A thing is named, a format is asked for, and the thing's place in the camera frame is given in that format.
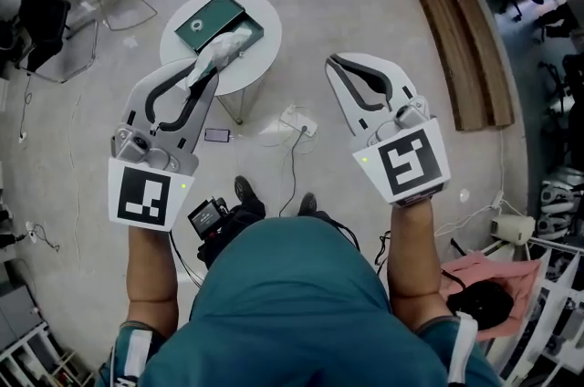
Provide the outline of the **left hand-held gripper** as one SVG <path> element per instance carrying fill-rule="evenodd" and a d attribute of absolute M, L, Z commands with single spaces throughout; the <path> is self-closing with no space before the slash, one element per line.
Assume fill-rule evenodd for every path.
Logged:
<path fill-rule="evenodd" d="M 194 65 L 194 59 L 172 61 L 132 89 L 111 142 L 110 221 L 162 232 L 174 226 L 199 165 L 193 151 L 218 87 L 217 70 L 207 71 L 189 87 L 176 120 L 157 120 L 154 103 L 190 75 Z M 156 137 L 149 134 L 156 130 Z"/>

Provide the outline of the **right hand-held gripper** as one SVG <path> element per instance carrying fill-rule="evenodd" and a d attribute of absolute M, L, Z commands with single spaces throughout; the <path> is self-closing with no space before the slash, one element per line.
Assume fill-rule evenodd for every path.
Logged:
<path fill-rule="evenodd" d="M 446 188 L 451 171 L 439 122 L 400 66 L 366 53 L 339 52 L 327 58 L 325 73 L 353 142 L 366 143 L 352 156 L 387 204 L 409 206 Z M 383 102 L 366 101 L 357 79 Z"/>

